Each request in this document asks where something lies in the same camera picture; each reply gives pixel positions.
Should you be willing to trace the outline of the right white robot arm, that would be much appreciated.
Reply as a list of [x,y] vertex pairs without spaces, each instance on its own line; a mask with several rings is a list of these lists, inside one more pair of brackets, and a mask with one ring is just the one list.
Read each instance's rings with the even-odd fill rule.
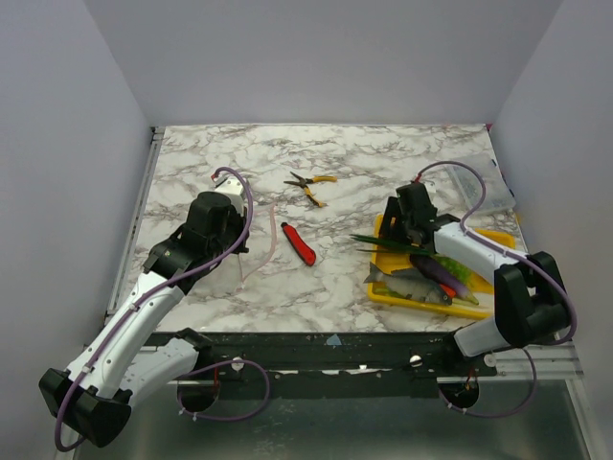
[[440,214],[422,183],[399,187],[387,199],[379,235],[449,257],[493,286],[493,315],[457,330],[451,345],[441,351],[442,367],[451,375],[472,368],[476,356],[544,343],[576,326],[551,255],[510,249],[483,237],[463,220]]

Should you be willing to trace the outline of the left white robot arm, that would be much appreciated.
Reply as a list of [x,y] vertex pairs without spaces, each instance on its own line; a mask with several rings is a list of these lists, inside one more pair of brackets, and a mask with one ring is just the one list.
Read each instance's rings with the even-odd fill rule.
[[246,252],[254,214],[245,186],[203,192],[186,220],[149,250],[143,270],[119,310],[65,369],[48,369],[39,389],[56,418],[60,452],[82,442],[103,448],[124,429],[134,406],[176,378],[205,377],[211,353],[185,333],[161,350],[140,350],[193,286],[232,254]]

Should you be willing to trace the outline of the grey toy fish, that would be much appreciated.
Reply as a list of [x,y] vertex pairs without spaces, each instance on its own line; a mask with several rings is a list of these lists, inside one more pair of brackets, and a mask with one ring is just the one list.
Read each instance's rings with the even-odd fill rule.
[[452,297],[438,283],[426,278],[413,267],[385,273],[370,263],[369,275],[363,283],[383,283],[391,292],[415,302],[440,306],[452,304]]

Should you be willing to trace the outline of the clear zip top bag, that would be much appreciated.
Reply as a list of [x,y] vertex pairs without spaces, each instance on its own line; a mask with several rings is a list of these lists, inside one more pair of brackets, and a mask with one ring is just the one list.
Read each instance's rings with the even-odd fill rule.
[[238,291],[245,289],[247,279],[260,271],[273,258],[278,241],[276,208],[276,202],[255,207],[247,241],[249,252],[238,256]]

